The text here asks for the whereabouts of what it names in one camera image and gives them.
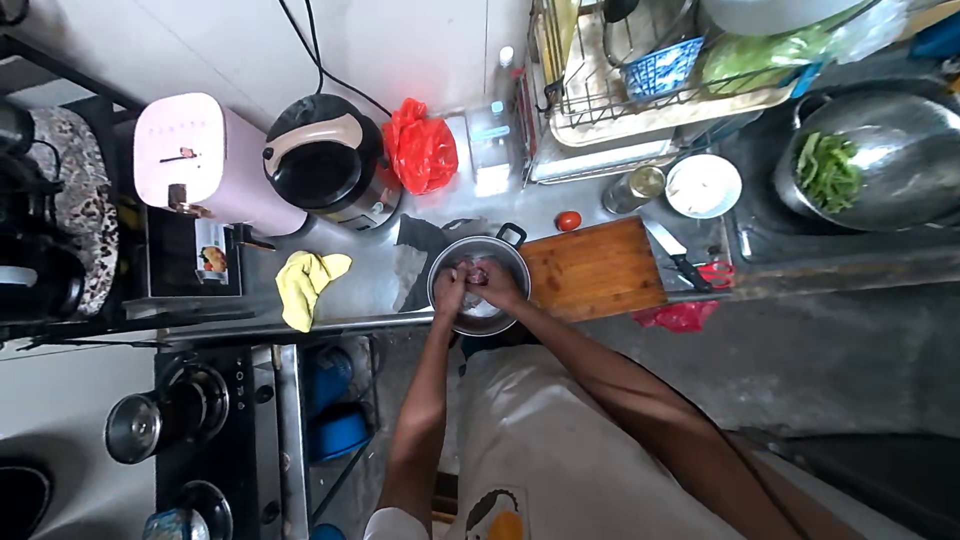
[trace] white sleeve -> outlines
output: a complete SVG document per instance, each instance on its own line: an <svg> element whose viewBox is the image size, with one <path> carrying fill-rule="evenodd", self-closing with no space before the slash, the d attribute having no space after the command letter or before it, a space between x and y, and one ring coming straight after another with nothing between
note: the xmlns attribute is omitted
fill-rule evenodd
<svg viewBox="0 0 960 540"><path fill-rule="evenodd" d="M367 522L364 540L430 540L426 527L399 508L380 508Z"/></svg>

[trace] tomato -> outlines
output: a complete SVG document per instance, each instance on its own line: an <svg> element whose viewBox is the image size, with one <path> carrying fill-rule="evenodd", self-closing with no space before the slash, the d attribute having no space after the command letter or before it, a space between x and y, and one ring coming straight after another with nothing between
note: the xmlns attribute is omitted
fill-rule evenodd
<svg viewBox="0 0 960 540"><path fill-rule="evenodd" d="M579 212L566 211L566 212L560 212L557 215L557 220L554 222L554 224L557 226L557 229L559 229L560 231L563 231L564 233L568 233L570 231L573 231L577 227L580 227L580 224L583 222L584 220L583 218L580 217Z"/></svg>

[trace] hand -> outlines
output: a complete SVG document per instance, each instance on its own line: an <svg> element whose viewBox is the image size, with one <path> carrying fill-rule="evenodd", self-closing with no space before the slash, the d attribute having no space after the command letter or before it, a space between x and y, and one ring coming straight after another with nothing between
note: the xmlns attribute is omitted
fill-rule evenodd
<svg viewBox="0 0 960 540"><path fill-rule="evenodd" d="M468 265L461 262L456 268L444 268L437 273L437 280L433 283L435 318L452 321L460 312L467 292L468 270Z"/></svg>
<svg viewBox="0 0 960 540"><path fill-rule="evenodd" d="M514 277L500 263L492 258L477 261L477 268L487 273L486 285L467 284L467 290L486 300L494 307L510 311L524 302L520 290L516 288Z"/></svg>

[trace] sink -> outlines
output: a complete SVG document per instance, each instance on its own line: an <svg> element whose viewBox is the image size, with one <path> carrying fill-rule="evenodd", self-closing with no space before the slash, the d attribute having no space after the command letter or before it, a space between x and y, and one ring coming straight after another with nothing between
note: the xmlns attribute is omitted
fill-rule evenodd
<svg viewBox="0 0 960 540"><path fill-rule="evenodd" d="M940 81L927 77L821 86L811 92L839 97L864 90L909 92L960 113L960 102L945 92ZM921 252L956 251L960 246L960 227L926 226L895 233L863 233L814 221L788 208L774 189L773 173L793 134L790 126L797 101L766 110L756 121L719 144L719 154L732 161L743 177L740 200L725 216L734 262L762 270L869 263Z"/></svg>

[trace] knife handle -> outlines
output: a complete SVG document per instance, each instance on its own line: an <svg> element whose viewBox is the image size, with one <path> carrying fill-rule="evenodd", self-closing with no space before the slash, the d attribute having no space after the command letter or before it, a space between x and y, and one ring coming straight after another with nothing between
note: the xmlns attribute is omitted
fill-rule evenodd
<svg viewBox="0 0 960 540"><path fill-rule="evenodd" d="M677 270L680 270L680 273L683 274L688 281L693 283L693 288L696 289L697 292L713 292L713 285L700 275L700 271L697 270L696 266L690 264L685 254L671 255L670 258L672 258L674 264L677 265Z"/></svg>

